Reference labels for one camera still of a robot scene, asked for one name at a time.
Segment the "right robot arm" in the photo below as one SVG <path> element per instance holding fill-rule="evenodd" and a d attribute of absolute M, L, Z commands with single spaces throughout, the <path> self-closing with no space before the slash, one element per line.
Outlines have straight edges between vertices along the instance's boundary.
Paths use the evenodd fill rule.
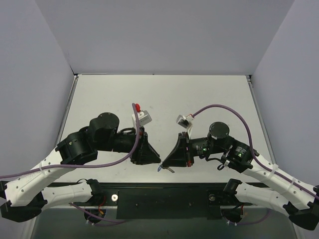
<path fill-rule="evenodd" d="M 229 204 L 236 201 L 253 204 L 287 216 L 295 225 L 313 231 L 319 223 L 319 188 L 304 183 L 285 173 L 277 164 L 266 160 L 256 150 L 229 135 L 223 122 L 210 125 L 206 137 L 191 138 L 192 123 L 181 119 L 178 124 L 186 128 L 178 135 L 172 152 L 161 167 L 191 167 L 194 158 L 213 160 L 212 154 L 221 154 L 220 167 L 250 176 L 266 185 L 259 188 L 238 179 L 230 179 L 223 190 L 223 199 Z"/>

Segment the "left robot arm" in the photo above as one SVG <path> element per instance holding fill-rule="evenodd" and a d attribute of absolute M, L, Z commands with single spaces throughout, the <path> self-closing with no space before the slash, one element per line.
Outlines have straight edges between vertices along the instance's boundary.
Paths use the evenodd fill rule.
<path fill-rule="evenodd" d="M 148 142 L 148 134 L 140 127 L 118 130 L 119 118 L 102 113 L 87 127 L 68 135 L 30 174 L 13 181 L 1 181 L 1 216 L 14 222 L 25 222 L 42 211 L 68 203 L 103 205 L 106 195 L 96 179 L 63 187 L 50 184 L 64 174 L 97 159 L 99 151 L 127 153 L 136 165 L 160 163 L 160 155 Z"/>

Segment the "silver key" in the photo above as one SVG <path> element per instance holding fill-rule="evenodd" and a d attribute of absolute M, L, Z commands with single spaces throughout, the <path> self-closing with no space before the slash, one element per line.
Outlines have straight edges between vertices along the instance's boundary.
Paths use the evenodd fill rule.
<path fill-rule="evenodd" d="M 165 167 L 164 169 L 166 169 L 166 170 L 168 170 L 169 172 L 171 172 L 171 173 L 175 173 L 175 171 L 174 170 L 172 170 L 171 168 L 169 168 L 169 167 Z"/>

